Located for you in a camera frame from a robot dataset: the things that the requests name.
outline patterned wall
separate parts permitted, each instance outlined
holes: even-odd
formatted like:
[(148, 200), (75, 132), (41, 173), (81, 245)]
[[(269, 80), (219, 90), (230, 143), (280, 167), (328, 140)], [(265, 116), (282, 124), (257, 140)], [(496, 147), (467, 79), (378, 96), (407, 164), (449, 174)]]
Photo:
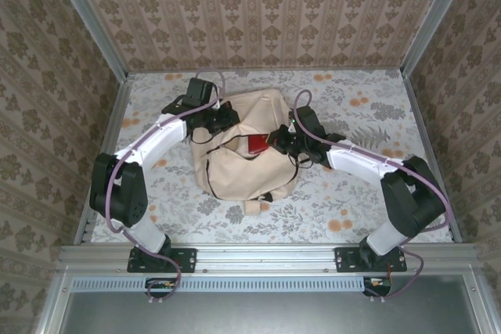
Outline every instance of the patterned wall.
[(70, 0), (0, 0), (0, 332), (40, 313), (116, 90)]
[(399, 66), (432, 0), (92, 0), (130, 71)]
[(454, 0), (412, 74), (464, 239), (501, 308), (501, 0)]

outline red object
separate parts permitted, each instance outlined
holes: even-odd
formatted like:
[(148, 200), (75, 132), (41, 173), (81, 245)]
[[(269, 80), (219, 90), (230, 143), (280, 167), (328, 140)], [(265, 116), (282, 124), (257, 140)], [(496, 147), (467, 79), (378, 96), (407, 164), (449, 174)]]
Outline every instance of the red object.
[(249, 142), (249, 154), (259, 154), (268, 148), (266, 140), (268, 135), (251, 135), (247, 137)]

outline floral tablecloth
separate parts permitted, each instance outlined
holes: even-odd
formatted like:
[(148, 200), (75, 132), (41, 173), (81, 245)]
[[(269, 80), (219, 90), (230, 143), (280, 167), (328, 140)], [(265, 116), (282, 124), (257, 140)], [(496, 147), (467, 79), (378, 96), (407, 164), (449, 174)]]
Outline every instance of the floral tablecloth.
[[(387, 156), (424, 157), (424, 148), (398, 70), (322, 70), (225, 72), (227, 93), (279, 89), (292, 106), (303, 88), (327, 132)], [(117, 149), (140, 136), (161, 110), (186, 92), (193, 74), (137, 74)], [(220, 82), (217, 74), (202, 78)], [(359, 242), (386, 219), (380, 187), (343, 171), (319, 165), (300, 171), (289, 197), (261, 205), (257, 217), (243, 215), (243, 204), (203, 192), (193, 175), (189, 144), (169, 150), (150, 172), (148, 215), (173, 242), (322, 243)], [(99, 217), (93, 242), (123, 242)], [(419, 242), (451, 242), (446, 229), (422, 234)]]

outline canvas bag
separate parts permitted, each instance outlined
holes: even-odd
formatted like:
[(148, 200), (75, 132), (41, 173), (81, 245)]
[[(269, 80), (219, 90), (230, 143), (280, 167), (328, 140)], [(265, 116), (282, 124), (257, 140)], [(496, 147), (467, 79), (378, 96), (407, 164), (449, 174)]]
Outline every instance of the canvas bag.
[(296, 185), (298, 166), (272, 147), (257, 156), (248, 153), (248, 135), (267, 135), (289, 123), (289, 106), (275, 89), (232, 95), (240, 123), (212, 140), (205, 128), (193, 132), (191, 142), (196, 183), (218, 199), (244, 201), (247, 215), (260, 212), (260, 201), (286, 197)]

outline patterned fabric surface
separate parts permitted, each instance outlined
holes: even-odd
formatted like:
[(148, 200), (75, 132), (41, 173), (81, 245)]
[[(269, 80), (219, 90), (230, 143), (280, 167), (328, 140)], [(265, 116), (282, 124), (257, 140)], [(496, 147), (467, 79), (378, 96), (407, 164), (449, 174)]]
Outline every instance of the patterned fabric surface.
[(432, 0), (92, 0), (130, 71), (399, 66)]
[(454, 0), (412, 74), (465, 241), (501, 310), (501, 0)]
[(70, 0), (0, 0), (0, 332), (29, 332), (73, 242), (117, 82)]
[[(160, 111), (186, 92), (193, 74), (138, 74), (132, 87), (118, 148), (141, 135)], [(203, 78), (218, 82), (217, 74)], [(397, 70), (227, 72), (227, 92), (279, 89), (292, 105), (302, 88), (312, 90), (312, 108), (328, 132), (387, 156), (424, 156), (419, 132)], [(174, 242), (301, 243), (359, 242), (386, 218), (380, 187), (319, 165), (301, 170), (286, 199), (263, 203), (257, 217), (241, 202), (220, 201), (194, 180), (189, 144), (177, 144), (157, 161), (149, 187), (149, 215)], [(421, 242), (449, 242), (446, 230), (420, 235)], [(93, 242), (124, 241), (100, 217)]]

